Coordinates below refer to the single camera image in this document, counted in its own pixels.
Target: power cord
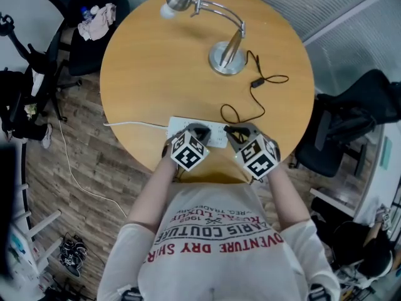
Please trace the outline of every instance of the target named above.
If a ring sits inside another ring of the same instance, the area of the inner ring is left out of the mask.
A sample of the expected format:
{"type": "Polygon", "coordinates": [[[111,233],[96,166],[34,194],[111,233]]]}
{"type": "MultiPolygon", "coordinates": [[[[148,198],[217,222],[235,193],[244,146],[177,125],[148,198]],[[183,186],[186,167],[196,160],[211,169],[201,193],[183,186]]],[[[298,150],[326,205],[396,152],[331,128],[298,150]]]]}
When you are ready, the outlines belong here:
{"type": "Polygon", "coordinates": [[[258,72],[259,72],[259,74],[260,74],[260,76],[261,76],[261,77],[258,78],[257,80],[254,80],[253,82],[251,82],[251,85],[249,86],[249,93],[251,94],[253,100],[254,100],[254,101],[259,105],[259,107],[263,110],[263,113],[261,113],[260,115],[255,116],[255,117],[251,117],[251,118],[248,118],[248,119],[245,119],[245,120],[241,120],[241,119],[239,118],[239,114],[238,114],[237,110],[236,110],[233,106],[231,106],[230,104],[225,103],[225,104],[224,104],[223,106],[221,106],[221,108],[220,108],[220,115],[221,115],[221,118],[223,118],[223,120],[224,120],[225,122],[229,123],[229,124],[245,123],[245,122],[248,122],[248,121],[250,121],[250,120],[252,120],[252,119],[260,118],[260,117],[262,117],[262,116],[266,113],[266,110],[264,109],[264,107],[262,106],[262,104],[261,104],[260,102],[258,102],[258,100],[256,99],[256,97],[253,95],[253,93],[252,93],[252,89],[253,89],[253,88],[259,87],[259,86],[262,85],[264,82],[269,82],[269,83],[286,83],[286,82],[289,80],[289,77],[286,76],[286,75],[272,75],[272,76],[268,76],[268,77],[263,76],[263,74],[262,74],[262,69],[261,69],[261,64],[260,64],[260,60],[259,60],[259,55],[256,55],[256,56],[255,56],[254,53],[253,53],[251,50],[248,50],[248,51],[246,52],[246,61],[245,61],[245,65],[248,63],[248,57],[249,57],[249,55],[251,55],[251,56],[253,57],[253,59],[254,59],[254,61],[255,61],[255,63],[256,63],[256,67],[258,68],[258,72]],[[273,78],[283,78],[283,80],[281,80],[281,81],[272,80],[273,78]],[[230,108],[232,109],[232,111],[236,114],[236,116],[237,116],[237,121],[236,121],[236,122],[230,121],[230,120],[228,120],[228,119],[225,118],[225,116],[224,116],[224,114],[223,114],[223,108],[226,107],[226,106],[227,106],[227,107],[230,107],[230,108]]]}
{"type": "Polygon", "coordinates": [[[111,123],[111,124],[103,123],[104,126],[118,126],[118,125],[125,125],[125,124],[144,125],[144,126],[154,127],[154,128],[158,128],[158,129],[165,129],[165,130],[167,130],[169,128],[168,126],[145,123],[145,122],[120,122],[120,123],[111,123]]]}
{"type": "Polygon", "coordinates": [[[59,123],[59,125],[60,125],[60,132],[61,132],[61,136],[62,136],[63,141],[64,141],[65,155],[66,155],[66,157],[67,157],[68,168],[70,169],[70,174],[71,174],[71,176],[73,177],[74,181],[76,182],[76,185],[78,185],[78,187],[79,187],[82,191],[84,191],[84,192],[86,192],[86,193],[88,193],[88,194],[91,194],[92,196],[95,196],[95,197],[101,198],[101,199],[105,199],[106,201],[113,202],[114,204],[116,204],[116,205],[118,206],[118,208],[121,210],[121,212],[124,214],[124,216],[127,217],[127,215],[125,214],[125,212],[123,211],[123,209],[121,208],[121,206],[120,206],[116,201],[114,201],[113,199],[105,198],[105,197],[103,197],[103,196],[100,196],[100,195],[94,194],[94,193],[92,193],[92,192],[89,192],[89,191],[87,191],[85,188],[83,188],[83,187],[80,185],[80,183],[78,183],[78,181],[76,180],[76,178],[75,178],[75,176],[74,176],[74,174],[73,174],[73,171],[71,170],[70,158],[68,157],[68,151],[67,151],[67,142],[65,141],[65,137],[64,137],[64,133],[63,133],[63,128],[61,127],[61,121],[59,120],[58,123],[59,123]]]}
{"type": "Polygon", "coordinates": [[[182,169],[181,174],[178,175],[179,173],[179,168],[177,169],[177,173],[174,176],[174,179],[176,180],[176,182],[181,182],[181,177],[183,175],[183,173],[185,172],[185,169],[182,169]]]}

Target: black office chair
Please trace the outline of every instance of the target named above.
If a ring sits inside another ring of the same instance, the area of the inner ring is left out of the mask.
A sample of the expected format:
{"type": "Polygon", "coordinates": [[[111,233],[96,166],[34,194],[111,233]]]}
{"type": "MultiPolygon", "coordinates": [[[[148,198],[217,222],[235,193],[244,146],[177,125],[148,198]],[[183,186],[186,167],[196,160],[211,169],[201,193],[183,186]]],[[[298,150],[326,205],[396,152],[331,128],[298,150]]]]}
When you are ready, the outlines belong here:
{"type": "Polygon", "coordinates": [[[2,16],[0,13],[0,36],[8,36],[13,42],[14,46],[18,50],[18,53],[29,63],[25,73],[18,71],[0,71],[0,85],[2,85],[3,96],[10,99],[8,104],[8,116],[6,116],[9,124],[16,124],[19,120],[24,119],[26,113],[24,112],[24,106],[30,104],[36,104],[36,115],[32,117],[31,121],[35,121],[37,116],[47,115],[43,111],[48,100],[51,100],[57,118],[64,122],[67,121],[66,117],[62,117],[58,108],[56,92],[66,88],[80,86],[81,80],[77,82],[68,83],[65,85],[57,85],[63,67],[68,66],[68,61],[63,60],[58,66],[58,50],[61,38],[61,28],[56,32],[53,37],[50,46],[46,53],[40,53],[36,51],[31,44],[28,45],[30,52],[19,42],[14,33],[14,21],[8,16],[2,16]],[[38,73],[44,75],[42,84],[36,94],[31,95],[33,87],[33,76],[32,69],[38,73]]]}
{"type": "Polygon", "coordinates": [[[401,86],[390,84],[380,70],[370,70],[339,96],[321,94],[313,105],[308,128],[295,149],[296,164],[333,177],[344,153],[357,160],[355,175],[363,169],[366,145],[360,152],[350,142],[372,131],[376,125],[401,119],[401,86]]]}
{"type": "Polygon", "coordinates": [[[103,55],[117,26],[130,13],[127,0],[49,0],[63,15],[69,27],[77,27],[83,21],[81,7],[91,8],[95,5],[103,7],[106,3],[116,5],[116,21],[109,27],[107,34],[99,40],[85,41],[79,34],[78,28],[74,30],[71,45],[62,46],[70,52],[70,75],[82,76],[100,70],[103,55]]]}

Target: shoe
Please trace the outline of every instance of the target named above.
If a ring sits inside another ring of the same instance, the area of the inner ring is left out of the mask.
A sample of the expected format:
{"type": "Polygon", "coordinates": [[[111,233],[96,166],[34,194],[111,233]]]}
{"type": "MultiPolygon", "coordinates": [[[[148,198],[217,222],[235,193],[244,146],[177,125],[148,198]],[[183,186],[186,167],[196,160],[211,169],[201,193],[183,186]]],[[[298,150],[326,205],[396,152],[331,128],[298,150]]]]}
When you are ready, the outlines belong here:
{"type": "Polygon", "coordinates": [[[46,135],[44,135],[44,137],[41,141],[41,144],[44,149],[48,149],[50,147],[52,131],[53,131],[53,126],[51,126],[51,124],[48,124],[48,129],[46,131],[46,135]]]}

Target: table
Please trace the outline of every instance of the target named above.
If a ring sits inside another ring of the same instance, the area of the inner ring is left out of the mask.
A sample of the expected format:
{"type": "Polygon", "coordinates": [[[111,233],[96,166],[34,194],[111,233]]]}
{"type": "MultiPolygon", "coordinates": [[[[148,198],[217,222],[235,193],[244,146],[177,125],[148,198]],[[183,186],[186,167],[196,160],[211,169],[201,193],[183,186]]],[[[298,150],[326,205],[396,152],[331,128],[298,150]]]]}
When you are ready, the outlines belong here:
{"type": "MultiPolygon", "coordinates": [[[[266,114],[253,120],[275,139],[284,160],[296,147],[313,108],[313,74],[303,44],[288,22],[260,0],[211,0],[231,8],[246,23],[244,50],[261,59],[265,76],[289,76],[285,84],[265,83],[254,90],[266,114]]],[[[237,75],[224,77],[208,64],[210,48],[229,41],[236,27],[221,16],[192,8],[174,19],[160,16],[165,0],[148,0],[118,27],[108,44],[100,73],[100,92],[110,123],[128,120],[168,125],[171,116],[224,122],[223,103],[241,119],[261,113],[249,94],[249,84],[259,78],[252,59],[237,75]]],[[[235,120],[227,110],[226,117],[235,120]]],[[[154,170],[166,140],[165,131],[140,125],[112,127],[124,148],[154,170]]],[[[233,160],[230,145],[210,148],[205,161],[182,175],[183,181],[243,182],[249,180],[233,160]]]]}

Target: person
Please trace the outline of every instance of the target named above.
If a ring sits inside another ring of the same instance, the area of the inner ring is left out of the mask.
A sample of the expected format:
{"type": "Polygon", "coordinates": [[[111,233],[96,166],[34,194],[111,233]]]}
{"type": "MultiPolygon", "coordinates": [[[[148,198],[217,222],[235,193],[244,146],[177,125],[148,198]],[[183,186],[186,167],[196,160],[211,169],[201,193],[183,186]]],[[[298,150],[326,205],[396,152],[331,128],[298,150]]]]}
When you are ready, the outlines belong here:
{"type": "Polygon", "coordinates": [[[369,226],[353,222],[320,198],[314,198],[311,208],[317,213],[312,220],[318,236],[333,252],[331,266],[340,283],[367,288],[398,266],[387,231],[382,229],[384,213],[377,213],[369,226]]]}
{"type": "MultiPolygon", "coordinates": [[[[0,71],[0,85],[3,87],[0,98],[0,119],[1,128],[10,141],[12,137],[22,139],[26,142],[28,139],[38,140],[41,145],[47,149],[51,145],[51,133],[53,131],[51,124],[36,125],[27,115],[24,108],[19,108],[16,114],[16,121],[10,121],[10,105],[18,97],[17,87],[31,86],[25,83],[28,79],[24,74],[17,71],[0,71]]],[[[30,90],[22,89],[23,94],[29,94],[30,90]]]]}
{"type": "Polygon", "coordinates": [[[125,300],[129,290],[144,300],[339,300],[316,227],[281,166],[268,174],[278,233],[248,184],[172,183],[169,152],[118,234],[98,301],[125,300]]]}

